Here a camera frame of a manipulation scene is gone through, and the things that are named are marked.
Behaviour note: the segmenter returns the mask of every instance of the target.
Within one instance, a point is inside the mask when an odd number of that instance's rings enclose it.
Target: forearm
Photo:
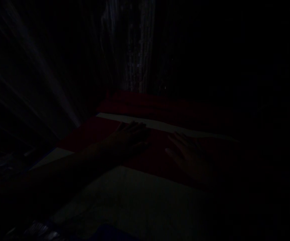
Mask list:
[[[79,153],[0,184],[0,223],[6,227],[26,218],[45,219],[77,191],[113,167],[106,153],[91,145]]]
[[[0,183],[0,195],[24,193],[29,189],[39,188],[51,180],[59,180],[59,177],[67,177],[64,181],[70,182],[78,170],[89,170],[94,173],[101,169],[105,158],[104,152],[98,144],[90,145],[85,150],[63,157],[46,165],[40,166],[17,176],[8,182]]]

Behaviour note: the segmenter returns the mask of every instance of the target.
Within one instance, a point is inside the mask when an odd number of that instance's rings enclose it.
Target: finger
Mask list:
[[[144,128],[145,126],[146,125],[143,124],[143,122],[141,122],[141,123],[133,126],[131,129],[129,129],[129,132],[132,132],[133,133],[133,132],[137,131],[138,129]]]
[[[150,129],[146,128],[145,126],[141,127],[140,129],[136,130],[134,133],[133,133],[133,136],[134,137],[137,137],[138,135],[141,135],[143,133],[146,133],[147,131],[149,131]]]
[[[200,151],[203,151],[203,148],[202,148],[202,146],[201,146],[201,144],[198,142],[198,138],[196,138],[195,139],[195,145],[196,145],[196,147],[200,150]]]
[[[174,160],[174,162],[180,167],[183,168],[185,165],[185,161],[177,155],[174,151],[169,148],[165,149],[165,152]]]
[[[183,154],[186,152],[187,147],[182,142],[171,136],[168,136],[168,138],[181,150]]]
[[[188,137],[187,135],[185,135],[184,133],[181,133],[181,136],[182,136],[183,138],[185,138],[185,139],[189,142],[190,145],[195,146],[195,143],[193,142],[193,139],[192,139],[192,138],[189,138],[189,137]]]
[[[187,137],[183,137],[183,136],[181,136],[178,132],[174,132],[174,136],[175,136],[179,141],[181,141],[184,145],[186,145],[186,146],[189,146],[189,145],[190,145],[189,141],[187,140]]]
[[[144,151],[149,144],[147,142],[139,142],[132,146],[132,154],[137,154]]]
[[[123,130],[124,131],[129,130],[130,128],[132,128],[134,126],[134,124],[135,124],[135,121],[130,122]]]
[[[121,131],[124,128],[124,123],[120,122],[120,124],[118,125],[117,129],[115,130],[115,132]]]

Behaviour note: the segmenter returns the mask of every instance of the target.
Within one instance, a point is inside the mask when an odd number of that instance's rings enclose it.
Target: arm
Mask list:
[[[247,172],[240,163],[230,173],[222,173],[221,169],[216,171],[197,140],[178,133],[169,139],[183,156],[170,149],[165,150],[167,154],[188,176],[212,191],[201,215],[213,239],[282,237],[290,222],[281,219],[289,199],[275,173],[264,172],[261,167]]]
[[[1,183],[0,226],[15,225],[26,217],[49,217],[81,187],[144,150],[147,131],[142,123],[126,127],[121,123],[105,140]]]

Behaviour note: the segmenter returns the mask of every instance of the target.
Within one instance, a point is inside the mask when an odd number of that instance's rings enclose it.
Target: curtain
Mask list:
[[[0,1],[0,152],[54,145],[105,88],[145,93],[154,15],[154,0]]]

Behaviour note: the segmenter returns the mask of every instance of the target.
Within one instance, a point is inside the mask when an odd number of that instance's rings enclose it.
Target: red cloth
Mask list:
[[[88,145],[99,142],[109,136],[118,126],[119,122],[99,117],[92,117],[57,145],[60,148],[78,152]],[[181,153],[167,138],[164,131],[151,130],[148,142],[149,148],[141,155],[127,160],[123,165],[138,171],[163,177],[187,186],[201,188],[199,184],[191,180],[173,160],[165,153],[169,147]],[[201,138],[200,143],[207,151],[213,162],[223,170],[231,168],[238,159],[239,146],[231,141],[215,138]]]
[[[233,131],[234,128],[234,115],[223,110],[216,110],[194,102],[172,101],[163,97],[125,91],[119,91],[113,95],[108,94],[107,99],[100,104],[97,111],[154,119],[192,130],[222,130],[223,134]],[[92,117],[63,139],[58,147],[73,152],[80,151],[91,143],[106,138],[118,124],[117,121]],[[151,130],[148,138],[151,145],[148,150],[127,160],[124,166],[184,185],[198,187],[165,153],[167,147],[179,153],[179,150],[167,138],[168,134]],[[218,169],[222,171],[233,169],[234,163],[238,163],[242,155],[239,143],[215,138],[201,138],[200,143]]]
[[[230,110],[193,101],[116,91],[97,108],[97,112],[128,115],[162,121],[190,130],[230,135],[239,138],[242,128],[251,126],[247,118]]]

